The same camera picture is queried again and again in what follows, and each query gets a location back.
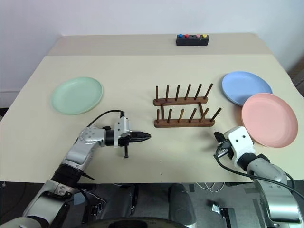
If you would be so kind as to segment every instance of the table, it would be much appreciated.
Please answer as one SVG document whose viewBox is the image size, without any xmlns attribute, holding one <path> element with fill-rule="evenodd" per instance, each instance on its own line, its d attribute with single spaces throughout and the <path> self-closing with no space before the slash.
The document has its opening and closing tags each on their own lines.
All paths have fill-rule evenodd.
<svg viewBox="0 0 304 228">
<path fill-rule="evenodd" d="M 270 50 L 254 34 L 210 34 L 207 47 L 177 47 L 175 35 L 72 36 L 62 37 L 45 56 L 23 87 L 0 123 L 0 179 L 3 181 L 45 182 L 73 145 L 79 132 L 99 114 L 125 111 L 133 130 L 148 132 L 150 140 L 133 143 L 129 159 L 124 149 L 104 147 L 96 150 L 86 173 L 95 181 L 88 183 L 144 182 L 239 182 L 249 179 L 219 167 L 213 158 L 217 142 L 214 131 L 225 132 L 242 125 L 241 108 L 232 104 L 221 91 L 223 76 L 232 71 L 249 71 L 264 78 L 273 93 L 294 110 L 299 131 L 296 140 L 285 148 L 267 148 L 255 144 L 257 153 L 295 179 L 304 178 L 304 99 L 293 86 Z M 50 105 L 55 88 L 79 76 L 99 80 L 104 86 L 101 102 L 80 115 L 62 115 Z M 157 107 L 153 106 L 155 86 L 160 97 L 180 95 L 192 84 L 194 96 L 202 83 L 209 94 L 212 115 L 221 107 L 213 127 L 155 128 Z M 197 105 L 171 106 L 172 118 L 181 108 L 189 118 Z M 118 114 L 102 117 L 96 125 L 113 126 Z M 229 159 L 223 163 L 232 167 Z"/>
</svg>

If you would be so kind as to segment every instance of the metal bracket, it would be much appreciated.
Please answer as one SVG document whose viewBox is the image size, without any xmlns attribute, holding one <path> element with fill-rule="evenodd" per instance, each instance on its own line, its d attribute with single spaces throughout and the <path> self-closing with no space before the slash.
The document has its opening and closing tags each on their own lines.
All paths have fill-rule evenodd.
<svg viewBox="0 0 304 228">
<path fill-rule="evenodd" d="M 249 136 L 245 127 L 235 127 L 224 133 L 226 139 L 229 139 L 233 157 L 232 163 L 235 167 L 238 167 L 239 158 L 245 153 L 256 153 L 253 148 L 253 142 Z"/>
<path fill-rule="evenodd" d="M 238 228 L 236 213 L 233 208 L 221 208 L 218 205 L 212 205 L 212 211 L 221 215 L 226 220 L 227 228 Z"/>
<path fill-rule="evenodd" d="M 33 205 L 36 203 L 36 201 L 40 198 L 40 196 L 44 192 L 50 192 L 50 193 L 53 193 L 53 194 L 56 194 L 56 195 L 59 195 L 59 196 L 64 196 L 66 193 L 68 193 L 70 195 L 74 194 L 75 189 L 73 189 L 69 186 L 60 184 L 58 182 L 55 182 L 53 180 L 47 180 L 47 182 L 42 186 L 42 188 L 36 194 L 34 199 L 29 203 L 27 208 L 24 210 L 24 212 L 23 212 L 24 217 L 29 215 L 29 211 L 31 210 Z"/>
<path fill-rule="evenodd" d="M 127 118 L 122 116 L 114 126 L 114 148 L 118 147 L 118 139 L 130 135 L 130 123 Z"/>
</svg>

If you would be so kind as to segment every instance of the plate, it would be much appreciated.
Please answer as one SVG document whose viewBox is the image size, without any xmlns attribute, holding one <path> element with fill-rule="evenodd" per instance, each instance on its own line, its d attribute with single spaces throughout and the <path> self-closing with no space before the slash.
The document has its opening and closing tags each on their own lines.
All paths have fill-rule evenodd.
<svg viewBox="0 0 304 228">
<path fill-rule="evenodd" d="M 298 134 L 298 120 L 292 108 L 272 94 L 257 94 L 247 99 L 242 121 L 251 137 L 264 146 L 288 146 Z"/>
<path fill-rule="evenodd" d="M 66 115 L 85 113 L 94 108 L 103 95 L 101 84 L 91 77 L 77 77 L 62 83 L 52 95 L 52 106 Z"/>
<path fill-rule="evenodd" d="M 225 75 L 222 88 L 225 96 L 239 106 L 243 106 L 252 95 L 272 94 L 269 84 L 264 79 L 245 71 L 236 71 Z"/>
</svg>

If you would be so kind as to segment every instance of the cable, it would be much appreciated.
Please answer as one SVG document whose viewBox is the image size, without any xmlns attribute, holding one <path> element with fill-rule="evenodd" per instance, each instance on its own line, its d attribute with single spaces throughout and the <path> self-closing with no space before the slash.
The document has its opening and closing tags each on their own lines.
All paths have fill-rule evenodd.
<svg viewBox="0 0 304 228">
<path fill-rule="evenodd" d="M 104 202 L 104 203 L 105 203 L 105 205 L 106 205 L 106 201 L 105 201 L 104 199 L 102 199 L 102 198 L 100 198 L 100 197 L 96 196 L 95 194 L 90 193 L 90 192 L 88 192 L 88 191 L 84 191 L 84 192 L 85 192 L 85 193 L 87 193 L 87 194 L 90 194 L 91 196 L 94 196 L 96 199 L 101 200 L 101 201 L 102 201 L 102 202 Z"/>
<path fill-rule="evenodd" d="M 301 195 L 300 192 L 298 192 L 297 190 L 293 189 L 292 187 L 289 187 L 289 186 L 286 185 L 286 184 L 282 184 L 281 182 L 277 182 L 277 181 L 272 180 L 272 179 L 268 179 L 268 178 L 264 178 L 264 177 L 258 177 L 258 176 L 255 176 L 255 175 L 250 175 L 250 174 L 238 172 L 238 171 L 235 171 L 235 170 L 233 170 L 233 169 L 228 168 L 227 166 L 223 165 L 223 164 L 219 161 L 218 154 L 219 154 L 219 148 L 217 148 L 217 151 L 215 152 L 214 158 L 215 158 L 215 160 L 217 161 L 217 163 L 220 165 L 220 167 L 222 167 L 223 169 L 228 170 L 228 171 L 230 171 L 230 172 L 232 172 L 232 173 L 235 173 L 235 174 L 244 176 L 244 177 L 249 177 L 249 178 L 251 178 L 251 179 L 258 179 L 258 180 L 267 181 L 267 182 L 270 182 L 270 183 L 273 183 L 273 184 L 280 185 L 280 186 L 282 186 L 282 187 L 284 187 L 284 188 L 289 189 L 290 191 L 293 191 L 293 192 L 296 193 L 302 200 L 304 200 L 304 196 Z"/>
<path fill-rule="evenodd" d="M 7 214 L 9 214 L 9 213 L 10 213 L 10 212 L 11 212 L 11 211 L 12 211 L 12 210 L 21 202 L 21 200 L 23 199 L 23 197 L 24 197 L 24 195 L 25 195 L 25 189 L 26 189 L 26 188 L 27 188 L 27 184 L 24 183 L 24 187 L 23 187 L 23 190 L 22 190 L 22 194 L 21 194 L 19 200 L 17 201 L 17 203 L 15 203 L 14 206 L 12 206 L 10 209 L 8 209 L 6 212 L 4 212 L 4 213 L 1 215 L 0 220 L 2 220 L 4 216 L 6 216 Z"/>
<path fill-rule="evenodd" d="M 199 185 L 197 182 L 196 182 L 196 184 L 197 184 L 201 189 L 209 190 L 209 191 L 212 192 L 212 193 L 216 193 L 216 192 L 221 191 L 221 190 L 223 189 L 224 185 L 225 185 L 225 183 L 223 183 L 223 185 L 222 185 L 218 190 L 212 191 L 211 189 L 214 187 L 215 183 L 213 183 L 211 187 L 208 187 L 207 183 L 204 182 L 204 184 L 205 184 L 205 186 L 206 186 L 207 188 L 202 187 L 202 186 Z"/>
<path fill-rule="evenodd" d="M 117 113 L 120 113 L 120 117 L 123 117 L 124 116 L 124 112 L 121 111 L 121 110 L 110 110 L 110 111 L 107 111 L 105 113 L 102 113 L 100 114 L 99 116 L 97 116 L 87 127 L 91 126 L 96 120 L 98 120 L 100 117 L 102 117 L 103 115 L 105 114 L 108 114 L 108 113 L 113 113 L 113 112 L 117 112 Z"/>
<path fill-rule="evenodd" d="M 290 181 L 291 181 L 291 187 L 294 189 L 295 188 L 295 182 L 294 179 L 292 178 L 292 176 L 290 176 L 287 172 L 285 172 L 286 176 L 289 177 Z"/>
<path fill-rule="evenodd" d="M 1 184 L 1 187 L 0 187 L 0 189 L 2 189 L 2 188 L 4 188 L 6 186 L 6 183 L 5 183 L 5 181 Z"/>
<path fill-rule="evenodd" d="M 201 189 L 204 189 L 204 190 L 209 189 L 206 183 L 204 183 L 204 184 L 206 185 L 207 188 L 202 187 L 202 186 L 199 185 L 197 182 L 196 182 L 196 184 L 197 184 Z"/>
<path fill-rule="evenodd" d="M 207 187 L 207 189 L 208 189 L 209 191 L 211 191 L 211 192 L 213 192 L 213 193 L 216 193 L 216 192 L 219 192 L 219 191 L 221 191 L 221 190 L 223 189 L 223 187 L 225 186 L 225 183 L 223 183 L 223 185 L 222 185 L 218 190 L 216 190 L 216 191 L 212 191 L 211 188 L 209 188 L 208 185 L 207 185 L 206 183 L 205 183 L 205 185 L 206 185 L 206 187 Z"/>
<path fill-rule="evenodd" d="M 87 197 L 87 195 L 85 194 L 85 192 L 81 189 L 81 188 L 78 188 L 78 190 L 81 192 L 81 194 L 85 197 L 85 200 L 87 202 L 87 205 L 90 206 L 91 205 L 91 202 L 89 200 L 89 198 Z"/>
</svg>

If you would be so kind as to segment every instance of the silver robot arm segment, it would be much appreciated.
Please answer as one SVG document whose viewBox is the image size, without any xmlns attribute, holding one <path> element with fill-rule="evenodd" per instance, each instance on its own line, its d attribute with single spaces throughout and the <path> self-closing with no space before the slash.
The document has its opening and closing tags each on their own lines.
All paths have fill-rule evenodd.
<svg viewBox="0 0 304 228">
<path fill-rule="evenodd" d="M 220 143 L 218 150 L 223 151 L 218 157 L 227 154 L 236 167 L 241 167 L 248 174 L 287 184 L 286 173 L 281 168 L 271 164 L 264 155 L 255 155 L 253 141 L 245 127 L 236 127 L 224 134 L 215 133 L 215 137 Z M 288 189 L 264 180 L 253 181 L 260 192 L 268 227 L 304 228 L 298 204 Z"/>
<path fill-rule="evenodd" d="M 124 146 L 127 152 L 129 143 L 150 139 L 151 135 L 132 132 L 129 120 L 121 116 L 114 126 L 102 129 L 87 127 L 81 131 L 77 141 L 66 154 L 51 180 L 42 186 L 35 198 L 23 213 L 23 217 L 1 225 L 1 228 L 46 228 L 51 224 L 62 224 L 69 209 L 66 200 L 75 192 L 81 178 L 88 176 L 84 171 L 93 158 L 98 146 Z"/>
</svg>

